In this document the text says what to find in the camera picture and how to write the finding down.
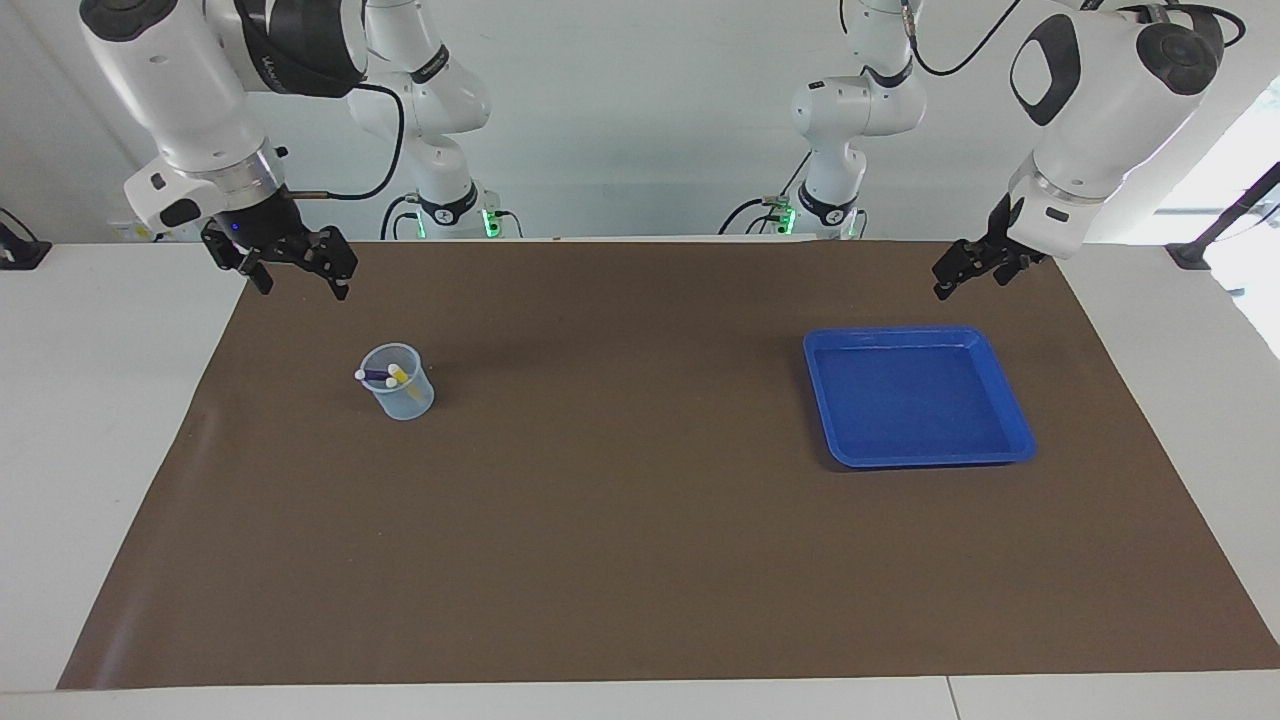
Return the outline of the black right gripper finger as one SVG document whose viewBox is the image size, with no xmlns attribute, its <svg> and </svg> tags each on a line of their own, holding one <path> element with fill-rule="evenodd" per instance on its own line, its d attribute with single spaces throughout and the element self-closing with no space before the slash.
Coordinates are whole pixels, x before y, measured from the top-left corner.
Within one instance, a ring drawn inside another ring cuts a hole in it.
<svg viewBox="0 0 1280 720">
<path fill-rule="evenodd" d="M 346 301 L 358 258 L 335 225 L 305 236 L 305 270 L 325 281 L 337 301 Z"/>
<path fill-rule="evenodd" d="M 274 281 L 265 265 L 261 264 L 256 250 L 243 251 L 216 222 L 207 222 L 204 225 L 201 240 L 220 270 L 236 272 L 244 277 L 261 295 L 270 295 Z"/>
</svg>

